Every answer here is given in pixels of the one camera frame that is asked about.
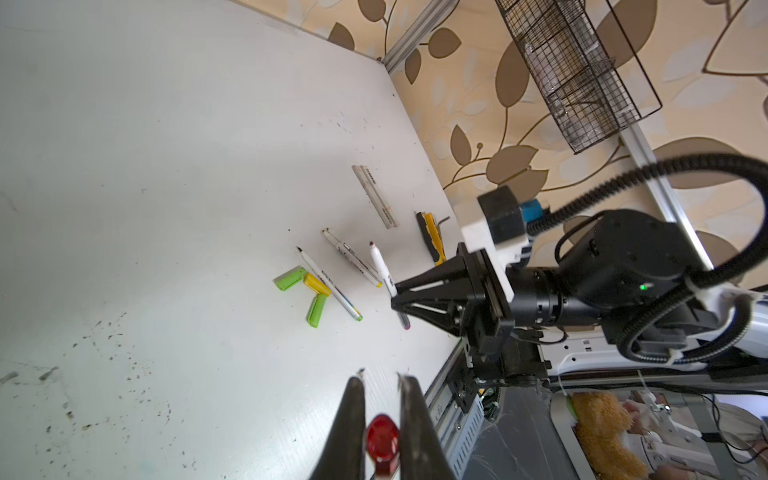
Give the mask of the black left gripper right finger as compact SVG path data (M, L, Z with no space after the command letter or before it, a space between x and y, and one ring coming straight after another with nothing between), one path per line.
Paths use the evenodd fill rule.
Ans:
M418 380L398 377L400 474L405 480L455 479L443 453Z

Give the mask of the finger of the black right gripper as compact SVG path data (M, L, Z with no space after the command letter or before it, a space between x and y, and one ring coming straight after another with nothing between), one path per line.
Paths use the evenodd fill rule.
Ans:
M468 274L463 257L456 256L429 271L396 284L402 296L466 296Z
M398 313L418 318L450 335L462 336L464 307L454 300L435 299L419 293L402 293L391 300Z

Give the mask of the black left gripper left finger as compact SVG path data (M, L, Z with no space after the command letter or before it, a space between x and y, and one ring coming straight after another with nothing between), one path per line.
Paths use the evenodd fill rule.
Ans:
M310 479L362 479L366 427L364 370L351 376Z

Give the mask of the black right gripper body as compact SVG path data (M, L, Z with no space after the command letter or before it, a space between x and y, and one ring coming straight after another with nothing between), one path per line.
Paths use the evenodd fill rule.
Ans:
M526 384L550 375L545 346L563 346L568 327L600 323L600 310L579 300L553 268L506 268L498 275L484 251L464 244L458 257L478 275L476 303L461 319L473 375L486 384Z

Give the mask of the red pen cap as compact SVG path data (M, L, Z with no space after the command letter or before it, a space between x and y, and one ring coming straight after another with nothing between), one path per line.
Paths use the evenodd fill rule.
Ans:
M374 464L372 479L391 479L399 466L399 428L386 414L379 414L369 423L365 447Z

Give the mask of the white marker green end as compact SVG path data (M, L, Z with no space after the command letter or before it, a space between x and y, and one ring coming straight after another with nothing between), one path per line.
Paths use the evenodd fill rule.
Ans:
M338 289L333 283L331 278L322 270L322 268L307 254L307 252L301 247L296 247L299 255L304 262L310 267L312 273L321 280L331 291L334 298L340 303L340 305L346 310L346 312L360 322L363 320L362 314L355 308L355 306L349 301L349 299Z

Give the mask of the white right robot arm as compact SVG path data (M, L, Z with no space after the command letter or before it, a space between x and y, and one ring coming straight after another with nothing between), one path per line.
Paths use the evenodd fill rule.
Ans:
M632 187L685 173L724 173L767 191L767 166L740 154L695 153L627 171L557 210L508 187L459 213L456 255L397 284L394 311L467 342L467 374L483 386L555 374L546 328L598 326L620 358L651 367L708 363L737 346L750 298L722 313L705 304L717 287L767 257L760 227L742 251L707 269L682 228L597 205Z

